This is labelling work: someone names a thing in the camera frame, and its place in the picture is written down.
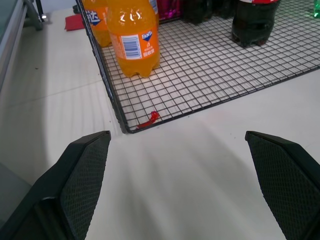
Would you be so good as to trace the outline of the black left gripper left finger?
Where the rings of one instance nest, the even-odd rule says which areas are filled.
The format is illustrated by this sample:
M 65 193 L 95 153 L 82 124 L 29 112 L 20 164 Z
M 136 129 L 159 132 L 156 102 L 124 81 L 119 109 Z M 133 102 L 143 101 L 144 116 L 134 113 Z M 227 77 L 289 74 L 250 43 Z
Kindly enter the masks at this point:
M 105 130 L 71 142 L 0 228 L 0 240 L 85 240 L 110 141 Z

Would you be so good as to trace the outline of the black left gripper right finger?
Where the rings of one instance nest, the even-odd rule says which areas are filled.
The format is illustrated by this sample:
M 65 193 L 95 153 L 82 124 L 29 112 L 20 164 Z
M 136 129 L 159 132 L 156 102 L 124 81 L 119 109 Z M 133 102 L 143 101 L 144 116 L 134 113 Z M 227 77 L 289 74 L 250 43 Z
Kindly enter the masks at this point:
M 247 131 L 262 195 L 286 240 L 320 240 L 320 164 L 298 143 Z

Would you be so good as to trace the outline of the dark cola bottle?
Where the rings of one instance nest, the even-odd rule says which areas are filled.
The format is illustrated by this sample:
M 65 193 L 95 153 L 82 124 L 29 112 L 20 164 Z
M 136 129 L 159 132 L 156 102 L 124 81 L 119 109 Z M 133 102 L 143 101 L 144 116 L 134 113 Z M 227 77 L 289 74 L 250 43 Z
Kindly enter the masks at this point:
M 199 25 L 209 20 L 213 13 L 213 0 L 182 0 L 182 18 Z
M 239 46 L 264 45 L 273 30 L 281 0 L 237 0 L 231 39 Z

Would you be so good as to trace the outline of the grey metal rail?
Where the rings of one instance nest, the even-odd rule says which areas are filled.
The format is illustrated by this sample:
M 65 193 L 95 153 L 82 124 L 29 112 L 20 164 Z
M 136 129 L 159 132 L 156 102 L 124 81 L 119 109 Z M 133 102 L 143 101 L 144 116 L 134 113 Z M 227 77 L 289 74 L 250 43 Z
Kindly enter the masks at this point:
M 0 0 L 0 91 L 26 11 L 24 0 Z

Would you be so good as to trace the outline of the pink-labelled dark bottle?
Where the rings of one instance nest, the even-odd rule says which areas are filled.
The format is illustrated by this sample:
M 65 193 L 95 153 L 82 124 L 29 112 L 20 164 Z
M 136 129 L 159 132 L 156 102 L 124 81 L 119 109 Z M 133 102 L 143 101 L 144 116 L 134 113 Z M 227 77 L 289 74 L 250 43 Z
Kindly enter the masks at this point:
M 182 0 L 157 0 L 157 6 L 161 21 L 181 16 Z

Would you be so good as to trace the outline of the grey metal stand leg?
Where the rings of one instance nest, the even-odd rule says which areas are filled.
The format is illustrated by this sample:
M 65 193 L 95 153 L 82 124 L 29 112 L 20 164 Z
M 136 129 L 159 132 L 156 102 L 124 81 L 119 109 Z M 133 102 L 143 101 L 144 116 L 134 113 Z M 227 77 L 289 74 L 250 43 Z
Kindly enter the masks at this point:
M 48 21 L 47 15 L 43 11 L 41 0 L 23 0 L 26 7 L 26 14 L 23 27 L 34 27 L 36 31 L 41 31 L 44 22 Z

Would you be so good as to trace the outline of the orange Fanta soda bottle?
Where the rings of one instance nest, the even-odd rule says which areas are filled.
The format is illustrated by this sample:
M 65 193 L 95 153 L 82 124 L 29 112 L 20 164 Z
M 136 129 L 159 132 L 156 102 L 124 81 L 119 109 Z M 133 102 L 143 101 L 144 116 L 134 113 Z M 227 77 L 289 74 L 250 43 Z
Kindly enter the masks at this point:
M 108 0 L 81 0 L 96 41 L 104 48 L 112 44 L 107 25 Z
M 149 77 L 160 64 L 157 18 L 149 0 L 108 0 L 107 25 L 123 74 Z

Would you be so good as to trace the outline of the red cloth pad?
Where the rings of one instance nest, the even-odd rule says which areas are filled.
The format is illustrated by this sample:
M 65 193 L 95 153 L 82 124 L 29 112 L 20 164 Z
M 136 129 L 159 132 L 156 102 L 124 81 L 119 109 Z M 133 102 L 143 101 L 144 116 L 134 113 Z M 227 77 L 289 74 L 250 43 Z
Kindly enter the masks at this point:
M 75 31 L 75 30 L 81 30 L 84 29 L 83 19 L 81 14 L 75 14 L 71 16 L 67 16 L 65 18 L 65 30 L 67 32 L 69 31 Z

